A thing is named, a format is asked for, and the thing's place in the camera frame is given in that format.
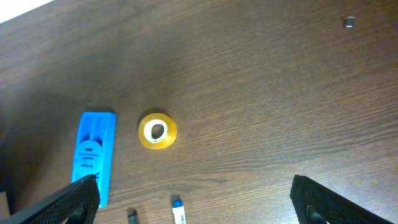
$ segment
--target blue rectangular object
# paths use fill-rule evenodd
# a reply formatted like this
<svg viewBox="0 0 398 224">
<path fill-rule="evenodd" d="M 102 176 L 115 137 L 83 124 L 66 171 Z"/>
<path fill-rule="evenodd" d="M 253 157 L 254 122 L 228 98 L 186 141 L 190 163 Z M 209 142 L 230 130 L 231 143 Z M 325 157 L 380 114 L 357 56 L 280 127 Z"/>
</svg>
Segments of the blue rectangular object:
<svg viewBox="0 0 398 224">
<path fill-rule="evenodd" d="M 114 113 L 84 112 L 81 116 L 73 158 L 72 183 L 85 175 L 95 174 L 101 198 L 100 208 L 108 205 L 115 131 Z"/>
</svg>

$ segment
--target blue marker cap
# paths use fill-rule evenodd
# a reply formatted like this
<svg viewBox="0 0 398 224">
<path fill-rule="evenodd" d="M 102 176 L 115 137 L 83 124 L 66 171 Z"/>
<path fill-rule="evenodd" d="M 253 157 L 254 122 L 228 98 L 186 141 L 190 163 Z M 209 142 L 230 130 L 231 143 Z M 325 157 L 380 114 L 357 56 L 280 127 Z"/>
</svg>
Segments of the blue marker cap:
<svg viewBox="0 0 398 224">
<path fill-rule="evenodd" d="M 178 199 L 173 202 L 173 208 L 182 207 L 182 200 Z"/>
</svg>

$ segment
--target roll of adhesive tape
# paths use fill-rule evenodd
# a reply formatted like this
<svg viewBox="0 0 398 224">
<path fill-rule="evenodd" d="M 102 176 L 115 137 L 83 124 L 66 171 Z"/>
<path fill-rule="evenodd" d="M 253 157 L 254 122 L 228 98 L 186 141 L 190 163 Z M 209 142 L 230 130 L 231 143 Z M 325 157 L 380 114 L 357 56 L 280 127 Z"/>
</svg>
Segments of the roll of adhesive tape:
<svg viewBox="0 0 398 224">
<path fill-rule="evenodd" d="M 154 138 L 152 128 L 157 124 L 163 126 L 163 133 L 160 137 Z M 142 145 L 148 149 L 165 149 L 177 138 L 177 124 L 165 114 L 153 113 L 139 123 L 138 136 Z"/>
</svg>

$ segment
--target small silver object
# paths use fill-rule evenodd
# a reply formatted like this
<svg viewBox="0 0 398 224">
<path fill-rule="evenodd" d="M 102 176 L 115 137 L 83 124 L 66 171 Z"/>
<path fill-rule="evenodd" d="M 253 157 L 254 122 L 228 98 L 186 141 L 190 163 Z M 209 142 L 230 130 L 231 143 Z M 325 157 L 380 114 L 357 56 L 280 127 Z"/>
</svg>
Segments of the small silver object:
<svg viewBox="0 0 398 224">
<path fill-rule="evenodd" d="M 348 16 L 344 21 L 344 28 L 354 28 L 355 16 Z"/>
</svg>

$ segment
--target white marker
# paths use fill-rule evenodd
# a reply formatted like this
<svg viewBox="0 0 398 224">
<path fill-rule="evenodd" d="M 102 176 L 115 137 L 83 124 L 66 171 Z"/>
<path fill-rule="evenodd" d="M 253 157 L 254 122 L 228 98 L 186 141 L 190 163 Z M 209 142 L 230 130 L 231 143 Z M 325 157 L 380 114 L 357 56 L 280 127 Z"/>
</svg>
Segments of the white marker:
<svg viewBox="0 0 398 224">
<path fill-rule="evenodd" d="M 175 224 L 187 224 L 187 219 L 185 218 L 184 206 L 182 205 L 182 200 L 178 199 L 173 202 L 173 214 Z"/>
</svg>

